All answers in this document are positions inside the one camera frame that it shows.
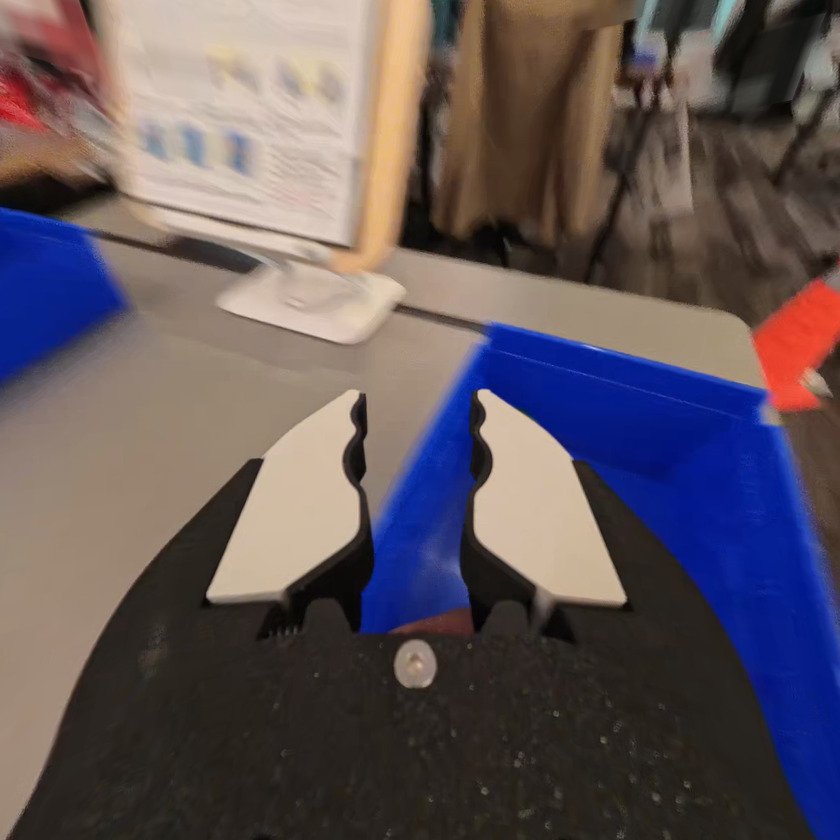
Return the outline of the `printed instruction sheet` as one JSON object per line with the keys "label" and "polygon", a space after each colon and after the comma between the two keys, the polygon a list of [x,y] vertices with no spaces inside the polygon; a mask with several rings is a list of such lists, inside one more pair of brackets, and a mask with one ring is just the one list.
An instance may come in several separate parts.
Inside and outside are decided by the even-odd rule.
{"label": "printed instruction sheet", "polygon": [[381,2],[129,1],[109,12],[126,196],[354,244]]}

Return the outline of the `blue plastic bin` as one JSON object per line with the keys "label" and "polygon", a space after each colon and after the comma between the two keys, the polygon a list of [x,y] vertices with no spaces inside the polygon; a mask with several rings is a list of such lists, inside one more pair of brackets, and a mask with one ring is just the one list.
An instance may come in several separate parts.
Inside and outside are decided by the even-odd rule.
{"label": "blue plastic bin", "polygon": [[458,554],[480,388],[590,465],[698,584],[749,672],[807,822],[816,837],[838,838],[838,610],[761,386],[492,324],[376,514],[362,632],[467,604]]}
{"label": "blue plastic bin", "polygon": [[1,383],[74,342],[130,302],[88,232],[1,211]]}

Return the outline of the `white printed sign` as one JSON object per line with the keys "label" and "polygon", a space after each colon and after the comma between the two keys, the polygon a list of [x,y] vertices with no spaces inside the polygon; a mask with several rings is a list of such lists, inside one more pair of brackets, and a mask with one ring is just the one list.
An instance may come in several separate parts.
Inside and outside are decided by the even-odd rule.
{"label": "white printed sign", "polygon": [[650,222],[667,222],[694,212],[685,101],[654,114],[637,165],[637,189]]}

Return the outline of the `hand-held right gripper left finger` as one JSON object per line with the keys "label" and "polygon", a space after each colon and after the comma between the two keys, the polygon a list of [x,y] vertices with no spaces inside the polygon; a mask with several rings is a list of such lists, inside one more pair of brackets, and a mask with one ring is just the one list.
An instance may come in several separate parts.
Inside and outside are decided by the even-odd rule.
{"label": "hand-held right gripper left finger", "polygon": [[301,420],[264,454],[205,598],[272,604],[282,628],[335,601],[351,632],[375,559],[366,472],[366,395],[350,389]]}

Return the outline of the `orange traffic cone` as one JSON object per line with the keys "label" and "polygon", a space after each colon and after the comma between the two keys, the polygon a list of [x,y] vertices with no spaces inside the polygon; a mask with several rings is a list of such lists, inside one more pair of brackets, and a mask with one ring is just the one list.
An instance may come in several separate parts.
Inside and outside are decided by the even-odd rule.
{"label": "orange traffic cone", "polygon": [[839,340],[839,266],[811,280],[752,333],[770,403],[781,413],[819,408],[819,368]]}

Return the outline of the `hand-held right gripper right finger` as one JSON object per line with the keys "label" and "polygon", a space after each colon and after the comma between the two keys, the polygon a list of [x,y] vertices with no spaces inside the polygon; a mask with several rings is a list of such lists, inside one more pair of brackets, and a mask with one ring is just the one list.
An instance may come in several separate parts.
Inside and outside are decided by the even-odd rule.
{"label": "hand-held right gripper right finger", "polygon": [[627,593],[569,451],[496,393],[470,397],[469,471],[459,568],[481,631],[501,603],[550,634],[562,606],[622,610]]}

